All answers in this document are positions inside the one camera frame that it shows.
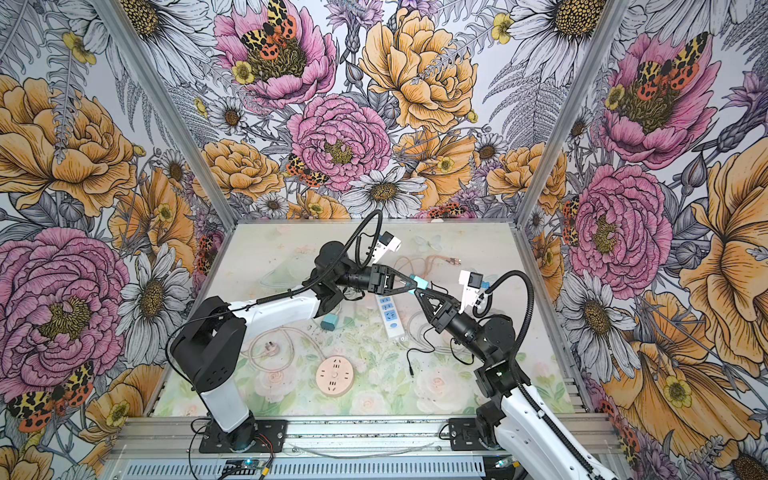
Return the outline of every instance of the black wire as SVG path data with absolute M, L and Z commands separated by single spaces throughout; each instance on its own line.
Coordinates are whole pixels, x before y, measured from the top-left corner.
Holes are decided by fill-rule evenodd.
M 421 352 L 421 353 L 433 353 L 435 350 L 437 350 L 435 348 L 435 346 L 432 345 L 432 342 L 427 340 L 427 332 L 429 330 L 434 330 L 434 329 L 435 329 L 435 327 L 431 326 L 428 329 L 424 330 L 424 334 L 422 335 L 422 337 L 424 338 L 424 341 L 427 342 L 429 344 L 429 346 L 432 347 L 431 350 L 422 350 L 422 349 L 417 349 L 417 348 L 410 348 L 406 352 L 406 360 L 408 360 L 408 371 L 411 372 L 411 376 L 413 376 L 413 367 L 411 366 L 411 357 L 409 356 L 411 354 L 411 351 L 415 350 L 416 352 Z
M 200 434 L 200 432 L 202 432 L 203 430 L 205 430 L 206 427 L 208 427 L 208 424 L 205 424 L 205 425 L 201 426 L 198 430 L 195 430 L 194 429 L 194 423 L 197 420 L 209 420 L 210 421 L 210 419 L 209 418 L 194 419 L 194 420 L 192 420 L 190 422 L 190 429 L 192 429 L 192 431 L 194 432 L 194 435 L 192 435 L 192 440 L 190 440 L 190 448 L 187 449 L 187 463 L 190 466 L 190 473 L 194 477 L 194 480 L 200 480 L 200 479 L 197 477 L 197 475 L 195 475 L 194 468 L 192 468 L 192 444 L 194 443 L 195 438 Z
M 453 355 L 453 358 L 457 359 L 459 363 L 463 363 L 464 365 L 471 365 L 472 363 L 475 363 L 475 354 L 472 354 L 472 361 L 471 362 L 465 362 L 464 360 L 458 358 L 455 353 L 453 353 L 453 343 L 456 342 L 458 344 L 458 341 L 456 339 L 451 339 L 451 341 L 448 343 L 448 345 L 451 347 L 451 355 Z

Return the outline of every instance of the metal base plate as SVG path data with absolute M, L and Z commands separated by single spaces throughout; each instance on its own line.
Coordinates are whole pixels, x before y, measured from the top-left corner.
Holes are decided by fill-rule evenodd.
M 475 427 L 475 419 L 448 419 L 448 428 L 451 435 L 451 450 L 454 452 L 488 450 L 480 443 L 480 434 Z
M 256 420 L 257 433 L 264 435 L 272 443 L 275 453 L 283 451 L 283 441 L 285 440 L 286 420 Z M 269 453 L 270 446 L 262 439 L 256 437 L 256 443 L 250 446 L 243 453 Z M 203 439 L 200 441 L 200 453 L 232 453 L 227 434 L 221 431 L 216 422 L 209 423 L 205 429 Z

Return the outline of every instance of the purple flower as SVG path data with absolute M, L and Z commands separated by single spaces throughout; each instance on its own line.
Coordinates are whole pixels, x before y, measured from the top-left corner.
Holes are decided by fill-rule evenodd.
M 437 9 L 442 7 L 442 3 L 439 0 L 402 0 L 401 6 L 432 17 L 437 13 Z
M 488 174 L 497 168 L 503 168 L 502 163 L 498 160 L 489 161 L 488 163 L 480 165 L 479 167 L 473 169 L 472 181 L 479 183 L 486 182 Z
M 391 153 L 384 120 L 337 94 L 312 100 L 287 124 L 293 153 L 310 170 L 328 175 L 326 187 L 347 191 L 349 182 L 371 170 L 382 170 Z
M 382 0 L 328 0 L 328 25 L 362 25 L 365 30 L 382 21 Z
M 661 444 L 647 433 L 636 430 L 637 440 L 640 443 L 641 463 L 645 475 L 656 475 L 651 478 L 659 480 L 677 479 L 677 466 L 670 460 L 669 456 L 661 451 Z
M 80 230 L 48 228 L 0 247 L 0 394 L 51 391 L 88 361 L 110 369 L 128 268 Z
M 330 90 L 336 80 L 336 45 L 331 34 L 323 36 L 306 7 L 299 13 L 289 0 L 286 6 L 296 23 L 296 37 L 270 60 L 262 58 L 260 52 L 249 55 L 240 40 L 250 31 L 263 29 L 266 7 L 259 13 L 249 7 L 245 16 L 232 12 L 231 17 L 217 15 L 214 20 L 216 48 L 224 52 L 219 63 L 232 69 L 233 84 L 247 92 L 246 108 L 256 113 L 308 101 Z
M 663 213 L 656 177 L 638 165 L 599 167 L 579 197 L 574 270 L 599 277 L 618 299 L 639 295 L 670 252 L 672 227 Z

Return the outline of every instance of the power cord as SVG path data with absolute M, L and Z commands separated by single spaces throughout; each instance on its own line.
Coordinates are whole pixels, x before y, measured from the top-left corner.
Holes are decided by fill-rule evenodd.
M 435 346 L 432 345 L 432 342 L 427 340 L 427 332 L 430 331 L 430 330 L 434 330 L 434 329 L 435 329 L 435 327 L 431 326 L 428 329 L 424 330 L 424 333 L 422 334 L 422 338 L 424 339 L 424 341 L 427 342 L 429 344 L 429 346 L 432 347 L 431 350 L 422 350 L 422 349 L 417 349 L 417 348 L 409 348 L 408 351 L 406 352 L 406 360 L 408 360 L 408 371 L 411 373 L 411 376 L 413 376 L 413 367 L 411 366 L 411 357 L 410 357 L 411 352 L 415 350 L 416 352 L 421 352 L 421 353 L 433 353 L 433 352 L 435 352 L 435 350 L 437 350 L 435 348 Z

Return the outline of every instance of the orange peony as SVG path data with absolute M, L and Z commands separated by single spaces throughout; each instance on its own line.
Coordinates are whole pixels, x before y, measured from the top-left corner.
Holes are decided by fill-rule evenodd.
M 43 192 L 67 192 L 96 217 L 116 195 L 136 187 L 134 147 L 96 97 L 75 92 L 72 132 L 56 158 L 56 125 L 51 91 L 41 78 L 24 86 L 0 75 L 0 192 L 22 193 L 16 208 L 36 204 Z
M 435 132 L 422 130 L 403 135 L 392 150 L 405 162 L 418 162 L 411 178 L 426 179 L 426 190 L 419 192 L 424 195 L 423 209 L 447 202 L 462 189 L 459 182 L 469 184 L 472 166 L 480 166 L 475 137 L 471 135 L 446 135 L 441 140 Z
M 328 195 L 319 195 L 314 190 L 308 190 L 306 197 L 299 195 L 297 200 L 302 210 L 312 217 L 322 220 L 328 220 L 329 218 L 351 218 L 346 208 L 337 199 Z
M 724 362 L 760 374 L 768 361 L 768 138 L 709 174 L 709 207 L 692 204 L 696 220 L 714 232 L 710 252 L 680 286 L 707 320 L 707 338 Z
M 549 293 L 549 300 L 553 303 L 560 296 L 563 288 L 563 255 L 560 251 L 562 240 L 552 235 L 544 236 L 542 233 L 533 239 L 533 254 L 538 265 L 538 271 L 544 277 L 544 285 Z
M 706 361 L 712 342 L 704 335 L 704 324 L 672 293 L 647 291 L 637 300 L 644 319 L 636 319 L 641 326 L 627 333 L 627 341 L 641 369 L 633 379 L 619 370 L 621 379 L 604 383 L 605 392 L 630 424 L 659 442 L 674 430 L 676 455 L 689 455 L 711 436 L 722 435 L 725 449 L 715 465 L 724 467 L 739 455 L 736 441 L 760 435 L 760 423 L 750 420 L 752 412 L 725 391 L 733 387 L 720 365 Z M 682 323 L 675 326 L 671 320 Z M 742 382 L 736 384 L 746 390 Z
M 525 192 L 531 184 L 533 174 L 541 161 L 544 153 L 544 143 L 536 144 L 531 148 L 521 147 L 516 151 L 510 151 L 502 155 L 499 161 L 502 168 L 488 172 L 488 193 L 491 195 L 503 194 L 506 197 L 517 192 Z M 567 163 L 565 152 L 561 151 L 558 161 L 554 165 L 552 173 L 547 177 L 547 183 L 538 199 L 541 208 L 547 215 L 553 215 L 557 211 L 560 201 L 565 196 L 565 166 Z
M 176 248 L 176 260 L 191 272 L 197 242 L 190 206 L 174 193 L 160 168 L 153 170 L 151 180 L 146 174 L 141 176 L 140 190 L 140 194 L 130 192 L 119 197 L 108 221 L 112 246 L 131 253 L 143 250 L 154 262 L 167 243 Z
M 264 194 L 285 187 L 283 175 L 279 173 L 280 164 L 245 141 L 237 143 L 224 139 L 205 144 L 203 158 L 227 198 L 236 192 L 258 200 Z M 205 196 L 197 179 L 193 187 L 197 195 Z
M 470 63 L 468 55 L 437 74 L 425 73 L 438 55 L 453 46 L 453 34 L 435 30 L 435 23 L 418 10 L 408 13 L 401 8 L 394 33 L 381 22 L 368 30 L 360 67 L 377 83 L 371 90 L 391 91 L 398 99 L 401 127 L 445 133 L 472 109 L 478 66 Z

